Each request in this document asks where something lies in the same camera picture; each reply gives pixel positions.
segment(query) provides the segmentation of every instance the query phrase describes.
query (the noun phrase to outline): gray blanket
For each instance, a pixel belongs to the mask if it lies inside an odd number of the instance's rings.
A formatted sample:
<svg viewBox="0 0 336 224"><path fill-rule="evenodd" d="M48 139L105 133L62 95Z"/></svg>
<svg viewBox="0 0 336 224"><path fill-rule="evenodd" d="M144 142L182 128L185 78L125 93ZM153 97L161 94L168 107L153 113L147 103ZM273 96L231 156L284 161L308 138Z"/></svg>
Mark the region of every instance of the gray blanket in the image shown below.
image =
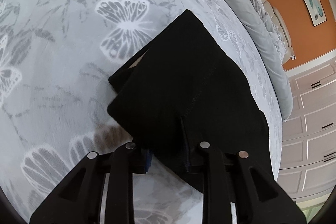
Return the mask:
<svg viewBox="0 0 336 224"><path fill-rule="evenodd" d="M286 121L293 109L292 92L277 51L273 43L270 43L270 35L265 24L249 0L225 0L225 2L231 7L253 39L273 84L282 119Z"/></svg>

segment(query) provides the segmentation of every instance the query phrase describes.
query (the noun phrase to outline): bed sheet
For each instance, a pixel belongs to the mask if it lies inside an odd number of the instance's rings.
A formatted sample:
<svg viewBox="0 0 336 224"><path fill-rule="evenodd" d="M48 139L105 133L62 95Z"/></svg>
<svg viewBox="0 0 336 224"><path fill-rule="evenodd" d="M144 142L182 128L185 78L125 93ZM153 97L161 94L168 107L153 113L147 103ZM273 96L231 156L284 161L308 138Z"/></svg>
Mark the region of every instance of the bed sheet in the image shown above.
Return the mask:
<svg viewBox="0 0 336 224"><path fill-rule="evenodd" d="M106 112L115 97L108 77L185 9L246 75L277 178L278 102L224 0L0 0L0 186L26 221L86 153L131 139ZM149 174L134 176L134 207L137 223L200 223L202 195L154 159Z"/></svg>

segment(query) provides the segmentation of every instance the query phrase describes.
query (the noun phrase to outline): cabinet handle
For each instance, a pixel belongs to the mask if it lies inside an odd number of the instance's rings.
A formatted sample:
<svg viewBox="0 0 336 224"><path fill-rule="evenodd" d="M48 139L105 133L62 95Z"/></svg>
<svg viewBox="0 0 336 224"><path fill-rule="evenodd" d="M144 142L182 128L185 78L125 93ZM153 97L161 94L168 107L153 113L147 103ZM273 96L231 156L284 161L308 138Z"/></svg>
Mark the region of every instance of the cabinet handle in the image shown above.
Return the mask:
<svg viewBox="0 0 336 224"><path fill-rule="evenodd" d="M336 151L324 156L323 158L329 157L329 156L331 156L332 154L335 154L335 153L336 153Z"/></svg>
<svg viewBox="0 0 336 224"><path fill-rule="evenodd" d="M332 158L329 158L327 160L324 160L323 162L327 162L327 161L330 161L330 160L333 160L334 158L336 158L336 156L332 157Z"/></svg>
<svg viewBox="0 0 336 224"><path fill-rule="evenodd" d="M321 84L318 84L316 86L312 86L311 88L314 89L314 88L317 88L318 86L320 86Z"/></svg>
<svg viewBox="0 0 336 224"><path fill-rule="evenodd" d="M323 128L326 128L326 127L328 127L328 126L332 126L333 124L334 124L333 122L330 123L330 124L327 124L326 126L322 127L322 129L323 129Z"/></svg>
<svg viewBox="0 0 336 224"><path fill-rule="evenodd" d="M318 81L318 82L316 82L316 83L314 83L314 84L311 84L310 86L313 86L313 85L316 85L316 84L318 84L320 81Z"/></svg>

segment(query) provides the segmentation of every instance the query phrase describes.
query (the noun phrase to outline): cabinet door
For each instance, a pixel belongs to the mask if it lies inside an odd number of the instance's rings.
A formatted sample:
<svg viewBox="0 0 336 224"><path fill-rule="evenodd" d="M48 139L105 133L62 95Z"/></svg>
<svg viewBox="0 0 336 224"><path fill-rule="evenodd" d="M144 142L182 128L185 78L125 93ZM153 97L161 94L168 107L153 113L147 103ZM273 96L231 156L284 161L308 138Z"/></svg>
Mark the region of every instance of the cabinet door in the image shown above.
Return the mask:
<svg viewBox="0 0 336 224"><path fill-rule="evenodd" d="M336 184L336 158L295 168L280 169L277 182L293 199L321 193Z"/></svg>
<svg viewBox="0 0 336 224"><path fill-rule="evenodd" d="M335 60L331 59L311 70L305 71L290 78L292 91L307 90L320 84L322 81L336 76Z"/></svg>
<svg viewBox="0 0 336 224"><path fill-rule="evenodd" d="M326 161L336 157L336 126L282 142L280 169Z"/></svg>
<svg viewBox="0 0 336 224"><path fill-rule="evenodd" d="M335 124L336 79L293 96L293 111L283 123L283 141L311 135Z"/></svg>

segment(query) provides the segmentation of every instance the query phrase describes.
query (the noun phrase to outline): black fabric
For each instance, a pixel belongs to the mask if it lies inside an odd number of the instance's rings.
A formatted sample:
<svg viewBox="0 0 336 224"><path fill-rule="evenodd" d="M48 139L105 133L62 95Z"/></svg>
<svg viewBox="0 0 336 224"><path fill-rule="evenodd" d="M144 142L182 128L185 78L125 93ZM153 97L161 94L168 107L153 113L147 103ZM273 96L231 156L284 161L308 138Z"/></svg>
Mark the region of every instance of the black fabric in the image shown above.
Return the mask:
<svg viewBox="0 0 336 224"><path fill-rule="evenodd" d="M109 81L119 92L109 115L200 192L200 177L185 175L181 116L190 132L223 152L248 151L272 175L265 115L243 72L191 11L183 12Z"/></svg>

